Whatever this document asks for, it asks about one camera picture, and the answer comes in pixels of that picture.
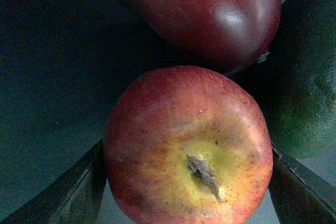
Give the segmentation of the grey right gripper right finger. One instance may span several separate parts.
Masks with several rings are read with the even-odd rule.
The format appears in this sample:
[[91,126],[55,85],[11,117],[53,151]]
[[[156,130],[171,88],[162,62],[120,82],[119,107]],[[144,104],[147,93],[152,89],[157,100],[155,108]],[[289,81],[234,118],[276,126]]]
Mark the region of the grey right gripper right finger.
[[268,189],[280,223],[335,223],[335,187],[299,161],[272,149]]

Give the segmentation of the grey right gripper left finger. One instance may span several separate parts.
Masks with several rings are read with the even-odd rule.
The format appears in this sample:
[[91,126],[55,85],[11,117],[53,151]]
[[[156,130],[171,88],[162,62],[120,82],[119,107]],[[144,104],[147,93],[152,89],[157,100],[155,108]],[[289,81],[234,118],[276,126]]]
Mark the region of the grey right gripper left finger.
[[106,187],[103,143],[96,143],[45,190],[1,223],[95,223]]

